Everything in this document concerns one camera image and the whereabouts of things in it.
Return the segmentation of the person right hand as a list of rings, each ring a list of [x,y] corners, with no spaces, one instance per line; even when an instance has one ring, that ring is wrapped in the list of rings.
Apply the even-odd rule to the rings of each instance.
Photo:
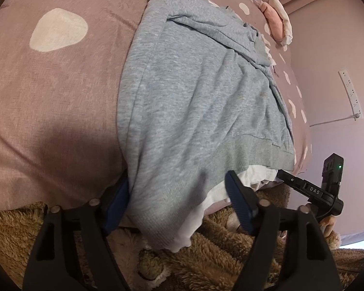
[[[325,238],[327,238],[332,233],[336,221],[337,218],[335,216],[327,216],[319,222],[320,229]]]

